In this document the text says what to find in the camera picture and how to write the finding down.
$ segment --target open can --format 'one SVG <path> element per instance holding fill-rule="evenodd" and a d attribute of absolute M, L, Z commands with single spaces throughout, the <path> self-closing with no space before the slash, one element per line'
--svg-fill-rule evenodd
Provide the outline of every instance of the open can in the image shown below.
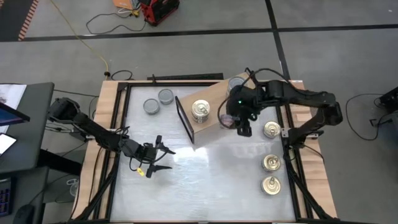
<path fill-rule="evenodd" d="M 269 138 L 275 138 L 280 134 L 279 124 L 275 121 L 268 121 L 266 125 L 264 125 L 264 134 Z"/>
<path fill-rule="evenodd" d="M 267 155 L 263 160 L 262 160 L 262 168 L 264 168 L 266 171 L 276 171 L 280 168 L 280 160 L 277 156 L 273 154 Z"/>
<path fill-rule="evenodd" d="M 206 100 L 196 100 L 192 104 L 193 120 L 197 123 L 204 123 L 209 117 L 210 104 Z"/>
<path fill-rule="evenodd" d="M 280 182 L 276 177 L 267 177 L 262 181 L 261 189 L 269 195 L 278 194 L 280 192 Z"/>

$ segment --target tin can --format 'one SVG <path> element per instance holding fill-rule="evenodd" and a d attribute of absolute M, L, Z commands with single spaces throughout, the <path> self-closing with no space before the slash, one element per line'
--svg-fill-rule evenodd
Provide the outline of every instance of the tin can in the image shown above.
<path fill-rule="evenodd" d="M 206 100 L 196 100 L 192 104 L 193 120 L 197 123 L 204 123 L 209 117 L 210 104 Z"/>
<path fill-rule="evenodd" d="M 164 105 L 169 105 L 173 102 L 174 100 L 174 95 L 173 95 L 173 91 L 169 90 L 169 89 L 163 89 L 161 90 L 158 95 L 159 100 L 162 104 Z"/>
<path fill-rule="evenodd" d="M 273 154 L 267 155 L 262 160 L 262 168 L 266 171 L 276 171 L 280 168 L 280 160 L 277 156 Z"/>
<path fill-rule="evenodd" d="M 245 79 L 242 77 L 233 77 L 228 80 L 228 87 L 226 90 L 226 97 L 229 97 L 230 91 L 237 85 L 242 85 Z"/>
<path fill-rule="evenodd" d="M 159 103 L 155 99 L 148 99 L 144 102 L 144 110 L 147 114 L 156 114 L 160 110 Z"/>
<path fill-rule="evenodd" d="M 280 192 L 280 182 L 276 177 L 267 177 L 262 181 L 261 189 L 269 195 L 278 194 Z"/>
<path fill-rule="evenodd" d="M 275 121 L 268 121 L 266 125 L 264 125 L 264 134 L 269 138 L 275 138 L 280 134 L 279 124 Z"/>

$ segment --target white paper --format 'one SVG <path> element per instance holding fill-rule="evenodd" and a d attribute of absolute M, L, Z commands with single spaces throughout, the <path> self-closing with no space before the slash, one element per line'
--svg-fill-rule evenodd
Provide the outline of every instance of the white paper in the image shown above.
<path fill-rule="evenodd" d="M 0 85 L 0 102 L 17 109 L 26 89 L 26 85 Z M 6 133 L 8 126 L 0 126 L 0 133 Z"/>

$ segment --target keyboard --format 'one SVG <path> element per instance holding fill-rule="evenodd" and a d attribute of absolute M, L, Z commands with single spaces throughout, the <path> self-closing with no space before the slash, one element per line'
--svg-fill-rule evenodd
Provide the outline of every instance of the keyboard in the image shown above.
<path fill-rule="evenodd" d="M 0 217 L 11 214 L 12 208 L 12 179 L 0 179 Z"/>

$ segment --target computer monitor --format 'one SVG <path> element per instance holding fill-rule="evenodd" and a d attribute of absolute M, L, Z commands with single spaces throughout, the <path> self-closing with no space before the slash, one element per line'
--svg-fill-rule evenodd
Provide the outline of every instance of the computer monitor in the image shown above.
<path fill-rule="evenodd" d="M 0 126 L 6 126 L 10 124 L 19 124 L 23 122 L 29 122 L 30 117 L 23 113 L 12 109 L 11 107 L 0 103 Z"/>

